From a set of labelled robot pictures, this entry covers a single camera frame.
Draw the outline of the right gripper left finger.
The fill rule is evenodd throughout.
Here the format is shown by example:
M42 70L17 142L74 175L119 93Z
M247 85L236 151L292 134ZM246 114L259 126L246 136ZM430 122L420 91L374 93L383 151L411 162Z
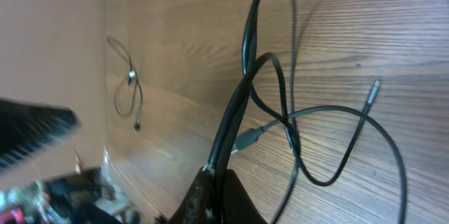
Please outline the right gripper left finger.
M177 211L168 220L168 224L213 223L212 194L213 176L199 169Z

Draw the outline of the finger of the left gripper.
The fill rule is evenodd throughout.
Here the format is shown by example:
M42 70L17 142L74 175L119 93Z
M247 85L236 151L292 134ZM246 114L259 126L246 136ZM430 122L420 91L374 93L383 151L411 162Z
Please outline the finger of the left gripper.
M76 128L77 115L68 107L1 100L1 170L62 140Z

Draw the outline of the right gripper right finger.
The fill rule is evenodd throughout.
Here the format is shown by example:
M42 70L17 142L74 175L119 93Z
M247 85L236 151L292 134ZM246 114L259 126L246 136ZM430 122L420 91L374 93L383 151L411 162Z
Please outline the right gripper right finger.
M267 224L234 170L228 169L223 185L223 223Z

